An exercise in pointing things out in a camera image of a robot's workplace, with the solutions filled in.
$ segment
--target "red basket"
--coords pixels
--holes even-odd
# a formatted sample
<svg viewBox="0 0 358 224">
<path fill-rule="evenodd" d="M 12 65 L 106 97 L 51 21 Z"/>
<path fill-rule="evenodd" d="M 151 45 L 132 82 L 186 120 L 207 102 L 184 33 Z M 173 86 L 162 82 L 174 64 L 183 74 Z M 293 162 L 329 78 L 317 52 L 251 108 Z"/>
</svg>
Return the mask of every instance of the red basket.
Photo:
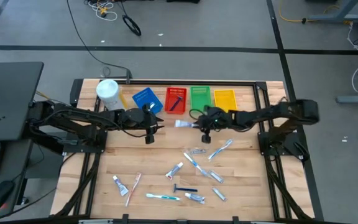
<svg viewBox="0 0 358 224">
<path fill-rule="evenodd" d="M 186 111 L 186 92 L 185 88 L 167 88 L 167 96 L 165 97 L 165 111 L 168 114 L 183 114 Z M 182 99 L 177 103 L 173 110 L 172 107 L 178 101 L 179 96 Z"/>
</svg>

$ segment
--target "blue basket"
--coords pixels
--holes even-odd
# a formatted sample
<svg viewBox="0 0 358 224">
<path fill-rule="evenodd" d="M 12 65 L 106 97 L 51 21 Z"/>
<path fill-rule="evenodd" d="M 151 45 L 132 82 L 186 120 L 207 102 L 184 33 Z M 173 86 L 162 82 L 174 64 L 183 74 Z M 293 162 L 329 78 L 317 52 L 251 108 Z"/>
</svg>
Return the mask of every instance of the blue basket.
<svg viewBox="0 0 358 224">
<path fill-rule="evenodd" d="M 137 107 L 140 109 L 142 109 L 143 105 L 145 104 L 151 105 L 154 103 L 155 105 L 152 107 L 151 112 L 157 114 L 162 110 L 162 103 L 149 87 L 136 93 L 132 99 L 134 99 Z"/>
</svg>

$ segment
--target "computer mouse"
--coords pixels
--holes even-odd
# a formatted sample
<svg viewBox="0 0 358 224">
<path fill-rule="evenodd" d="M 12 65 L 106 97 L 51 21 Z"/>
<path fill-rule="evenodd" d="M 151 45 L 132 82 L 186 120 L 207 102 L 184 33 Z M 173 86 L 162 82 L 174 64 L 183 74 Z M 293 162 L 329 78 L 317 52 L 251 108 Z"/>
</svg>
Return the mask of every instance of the computer mouse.
<svg viewBox="0 0 358 224">
<path fill-rule="evenodd" d="M 0 208 L 12 193 L 14 186 L 15 183 L 10 180 L 5 180 L 0 183 Z"/>
</svg>

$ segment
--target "wooden tabletop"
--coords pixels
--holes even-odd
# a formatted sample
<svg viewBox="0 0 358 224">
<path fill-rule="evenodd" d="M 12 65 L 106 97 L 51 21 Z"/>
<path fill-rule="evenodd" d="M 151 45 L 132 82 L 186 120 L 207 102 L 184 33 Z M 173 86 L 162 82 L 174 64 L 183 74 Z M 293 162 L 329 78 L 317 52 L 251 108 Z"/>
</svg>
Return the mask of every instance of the wooden tabletop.
<svg viewBox="0 0 358 224">
<path fill-rule="evenodd" d="M 78 108 L 93 110 L 96 101 L 96 86 L 98 79 L 86 79 L 80 93 Z M 260 155 L 256 125 L 246 133 L 233 130 L 212 132 L 211 144 L 201 142 L 202 133 L 197 129 L 174 128 L 176 119 L 192 121 L 188 115 L 190 105 L 190 86 L 183 85 L 120 85 L 128 108 L 135 108 L 132 96 L 146 87 L 151 87 L 159 100 L 164 104 L 167 87 L 182 87 L 188 89 L 186 113 L 183 115 L 166 114 L 163 110 L 157 114 L 165 125 L 155 134 L 155 142 L 146 145 L 144 138 L 133 138 L 122 131 L 109 132 L 106 150 L 101 156 L 98 178 L 96 181 L 92 218 L 122 218 L 127 213 L 132 219 L 184 219 L 184 220 L 232 220 L 238 216 L 240 220 L 273 220 L 272 205 L 264 158 Z M 255 110 L 254 93 L 248 86 L 210 86 L 213 90 L 234 90 L 238 110 Z M 282 82 L 267 82 L 268 95 L 271 104 L 277 103 L 285 90 Z M 275 125 L 282 124 L 284 119 L 276 119 Z M 144 131 L 131 131 L 133 134 L 144 134 Z M 211 162 L 207 156 L 221 147 L 228 139 L 234 143 L 216 156 Z M 219 182 L 203 177 L 184 157 L 183 151 L 193 148 L 207 149 L 206 154 L 196 155 L 194 159 L 205 170 L 214 170 L 224 179 Z M 74 155 L 63 166 L 58 180 L 57 191 L 53 201 L 51 213 L 56 213 L 73 195 L 83 163 L 83 154 Z M 184 165 L 180 171 L 168 180 L 165 174 L 179 162 Z M 283 171 L 287 189 L 309 216 L 313 215 L 310 194 L 306 184 L 305 173 L 301 162 L 292 156 L 282 156 Z M 122 197 L 112 180 L 114 175 L 131 189 L 137 172 L 142 178 L 125 207 L 126 196 Z M 198 189 L 198 195 L 206 197 L 205 204 L 189 200 L 184 192 L 173 193 L 173 184 L 178 187 Z M 219 199 L 212 187 L 218 188 L 227 201 Z M 276 188 L 283 215 L 281 195 Z M 147 198 L 146 193 L 155 195 L 171 195 L 180 197 L 180 201 Z M 84 212 L 86 197 L 83 197 L 81 211 Z"/>
</svg>

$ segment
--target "green basket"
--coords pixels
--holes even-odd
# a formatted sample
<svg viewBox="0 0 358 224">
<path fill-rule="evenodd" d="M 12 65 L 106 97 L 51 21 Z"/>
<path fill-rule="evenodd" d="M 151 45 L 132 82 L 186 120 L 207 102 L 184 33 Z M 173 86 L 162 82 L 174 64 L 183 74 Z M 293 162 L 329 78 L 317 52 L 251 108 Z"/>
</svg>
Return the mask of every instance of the green basket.
<svg viewBox="0 0 358 224">
<path fill-rule="evenodd" d="M 204 106 L 213 106 L 209 86 L 193 86 L 191 92 L 191 109 L 204 111 Z"/>
</svg>

